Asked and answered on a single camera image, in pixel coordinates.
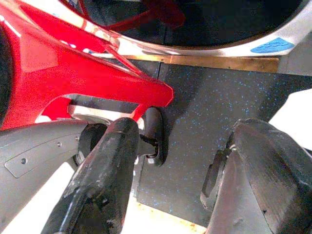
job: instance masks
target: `screw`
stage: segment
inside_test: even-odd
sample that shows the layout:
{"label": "screw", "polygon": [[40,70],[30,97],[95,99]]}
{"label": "screw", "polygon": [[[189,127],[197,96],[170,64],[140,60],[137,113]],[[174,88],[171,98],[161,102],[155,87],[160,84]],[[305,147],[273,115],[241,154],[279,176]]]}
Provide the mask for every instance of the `screw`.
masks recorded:
{"label": "screw", "polygon": [[154,158],[147,158],[147,163],[148,164],[155,164],[155,160],[154,160]]}
{"label": "screw", "polygon": [[108,200],[106,199],[106,198],[104,198],[103,200],[102,200],[102,204],[103,205],[106,205],[108,203]]}
{"label": "screw", "polygon": [[21,162],[22,164],[26,164],[26,163],[27,163],[27,159],[22,158],[20,162]]}

